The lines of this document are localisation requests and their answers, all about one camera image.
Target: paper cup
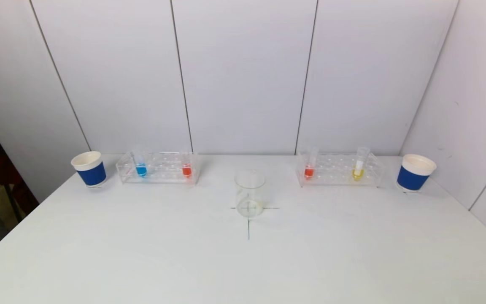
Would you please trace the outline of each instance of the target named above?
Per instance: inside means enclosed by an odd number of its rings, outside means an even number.
[[[406,154],[397,178],[397,185],[405,192],[417,192],[436,170],[436,163],[417,154]]]
[[[101,156],[100,152],[91,151],[79,154],[71,160],[76,172],[88,187],[96,187],[106,180]]]

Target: white cup rim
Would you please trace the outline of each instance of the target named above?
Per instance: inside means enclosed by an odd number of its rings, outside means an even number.
[[[98,161],[101,158],[101,156],[102,154],[98,151],[83,152],[81,154],[76,155],[71,160],[71,164],[75,168],[87,167],[92,163]]]
[[[427,157],[419,155],[419,154],[406,154],[405,156],[403,156],[402,159],[403,159],[403,161],[411,164],[412,166],[418,167],[418,168],[424,169],[424,170],[434,171],[434,170],[436,170],[436,167],[437,167],[436,163],[434,161],[432,161],[430,158],[427,158]],[[422,167],[418,166],[417,163],[413,163],[410,160],[418,160],[420,162],[424,162],[424,163],[428,164],[430,166],[430,168],[422,168]]]

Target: test tube with red liquid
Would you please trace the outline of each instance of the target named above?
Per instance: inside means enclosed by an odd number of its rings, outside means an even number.
[[[191,154],[187,151],[179,152],[179,158],[181,159],[183,175],[190,178],[192,176]]]
[[[311,179],[314,176],[314,167],[318,158],[318,147],[308,148],[308,161],[305,165],[305,179]]]

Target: clear acrylic test tube rack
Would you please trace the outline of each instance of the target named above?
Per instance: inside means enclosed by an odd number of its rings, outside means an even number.
[[[374,154],[370,153],[363,167],[363,177],[355,181],[352,170],[356,154],[318,154],[312,178],[305,178],[305,167],[309,162],[308,154],[297,154],[297,179],[304,185],[365,185],[380,186],[385,166]]]
[[[116,164],[123,183],[175,183],[195,184],[200,175],[199,155],[189,153],[192,174],[183,175],[183,163],[179,152],[146,152],[142,154],[147,173],[138,175],[131,152],[127,152]]]

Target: test tube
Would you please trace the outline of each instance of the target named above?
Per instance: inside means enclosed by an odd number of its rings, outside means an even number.
[[[316,159],[318,158],[318,147],[308,148],[309,159],[305,166],[305,179],[311,179],[314,175],[314,166],[316,166]]]
[[[145,177],[147,175],[147,167],[145,164],[145,156],[142,148],[135,147],[131,153],[132,159],[135,162],[136,173],[141,177]]]
[[[186,150],[181,151],[179,152],[179,159],[181,160],[183,175],[189,179],[192,176],[191,153]]]
[[[357,148],[357,156],[354,163],[354,169],[351,171],[351,175],[353,176],[354,180],[359,181],[365,170],[365,163],[367,162],[367,158],[369,157],[370,149],[367,147],[359,147]]]

